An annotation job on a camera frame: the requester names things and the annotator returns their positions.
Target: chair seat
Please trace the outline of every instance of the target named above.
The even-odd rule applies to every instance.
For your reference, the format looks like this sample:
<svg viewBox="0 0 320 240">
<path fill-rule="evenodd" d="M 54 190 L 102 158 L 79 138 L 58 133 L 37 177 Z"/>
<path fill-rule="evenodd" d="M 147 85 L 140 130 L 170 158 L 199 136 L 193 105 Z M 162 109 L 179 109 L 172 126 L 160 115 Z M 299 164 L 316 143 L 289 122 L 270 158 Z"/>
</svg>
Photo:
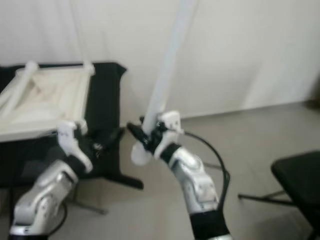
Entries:
<svg viewBox="0 0 320 240">
<path fill-rule="evenodd" d="M 271 171 L 311 225 L 320 229 L 320 151 L 276 160 Z"/>
</svg>

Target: gray floor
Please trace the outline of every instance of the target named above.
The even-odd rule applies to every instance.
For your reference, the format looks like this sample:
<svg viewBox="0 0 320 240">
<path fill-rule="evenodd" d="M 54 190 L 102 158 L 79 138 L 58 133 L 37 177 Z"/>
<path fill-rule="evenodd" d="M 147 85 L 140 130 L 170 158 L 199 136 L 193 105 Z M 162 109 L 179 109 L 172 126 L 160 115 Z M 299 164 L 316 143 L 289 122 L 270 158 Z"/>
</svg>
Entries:
<svg viewBox="0 0 320 240">
<path fill-rule="evenodd" d="M 304 240 L 310 226 L 292 207 L 238 200 L 237 193 L 263 195 L 280 190 L 270 171 L 278 158 L 318 149 L 320 113 L 301 104 L 193 118 L 183 128 L 208 139 L 220 152 L 231 173 L 224 213 L 235 240 Z M 181 141 L 203 161 L 216 162 L 212 153 L 193 140 Z M 182 192 L 164 163 L 143 167 L 130 161 L 134 140 L 121 142 L 123 173 L 143 180 L 143 191 L 105 180 L 83 181 L 84 203 L 108 208 L 105 216 L 70 207 L 63 228 L 52 240 L 192 240 Z M 214 175 L 217 188 L 221 174 Z M 7 221 L 0 219 L 0 239 L 6 239 Z"/>
</svg>

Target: black tablecloth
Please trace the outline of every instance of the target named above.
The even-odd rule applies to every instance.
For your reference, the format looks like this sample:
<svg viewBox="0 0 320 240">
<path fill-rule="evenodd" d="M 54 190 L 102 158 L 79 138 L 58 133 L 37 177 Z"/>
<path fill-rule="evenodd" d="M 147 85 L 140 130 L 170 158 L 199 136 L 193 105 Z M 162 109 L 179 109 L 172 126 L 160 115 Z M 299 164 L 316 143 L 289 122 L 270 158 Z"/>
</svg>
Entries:
<svg viewBox="0 0 320 240">
<path fill-rule="evenodd" d="M 41 68 L 71 66 L 77 64 L 40 64 Z M 23 65 L 0 67 L 0 91 L 15 76 L 15 71 Z M 88 130 L 104 129 L 112 132 L 120 122 L 120 79 L 126 69 L 117 63 L 95 63 L 95 75 L 89 86 L 85 120 Z M 0 188 L 10 186 L 12 177 L 22 160 L 23 168 L 16 186 L 30 185 L 37 176 L 63 153 L 57 145 L 56 137 L 45 137 L 34 141 L 21 140 L 0 143 Z M 108 151 L 93 166 L 93 171 L 84 178 L 104 177 L 134 188 L 143 188 L 143 183 L 122 175 L 119 167 L 119 144 Z"/>
</svg>

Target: robotic hand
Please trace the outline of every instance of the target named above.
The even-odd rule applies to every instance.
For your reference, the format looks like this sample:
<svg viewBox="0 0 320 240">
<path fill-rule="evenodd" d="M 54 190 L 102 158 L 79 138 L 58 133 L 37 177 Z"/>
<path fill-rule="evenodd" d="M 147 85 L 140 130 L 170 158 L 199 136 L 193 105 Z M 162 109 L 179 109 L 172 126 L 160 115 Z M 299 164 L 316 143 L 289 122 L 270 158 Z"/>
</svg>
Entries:
<svg viewBox="0 0 320 240">
<path fill-rule="evenodd" d="M 224 197 L 220 204 L 215 184 L 205 172 L 201 159 L 178 144 L 179 133 L 183 133 L 180 114 L 177 111 L 161 114 L 150 136 L 132 123 L 128 123 L 127 128 L 155 159 L 167 163 L 179 181 L 194 237 L 197 240 L 231 240 L 223 215 Z"/>
<path fill-rule="evenodd" d="M 83 134 L 74 122 L 64 121 L 57 126 L 58 143 L 65 157 L 51 164 L 38 177 L 32 189 L 17 202 L 10 240 L 47 240 L 52 228 L 50 223 L 63 200 L 77 184 L 79 177 L 93 169 L 92 160 L 112 144 L 112 138 L 112 141 L 120 138 L 122 132 L 109 138 L 100 135 L 100 141 L 95 143 Z"/>
</svg>

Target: white wall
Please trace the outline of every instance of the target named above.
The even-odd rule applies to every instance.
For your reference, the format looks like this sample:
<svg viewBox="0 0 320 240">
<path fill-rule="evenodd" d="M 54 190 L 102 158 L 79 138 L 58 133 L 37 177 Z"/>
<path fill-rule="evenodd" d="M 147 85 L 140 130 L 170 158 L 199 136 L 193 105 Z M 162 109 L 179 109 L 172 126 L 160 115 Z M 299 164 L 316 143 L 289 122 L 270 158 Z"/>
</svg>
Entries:
<svg viewBox="0 0 320 240">
<path fill-rule="evenodd" d="M 89 56 L 128 68 L 121 121 L 146 110 L 178 0 L 78 0 Z M 0 0 L 0 63 L 81 59 L 66 0 Z M 320 70 L 319 0 L 200 0 L 169 109 L 184 116 L 306 99 Z"/>
</svg>

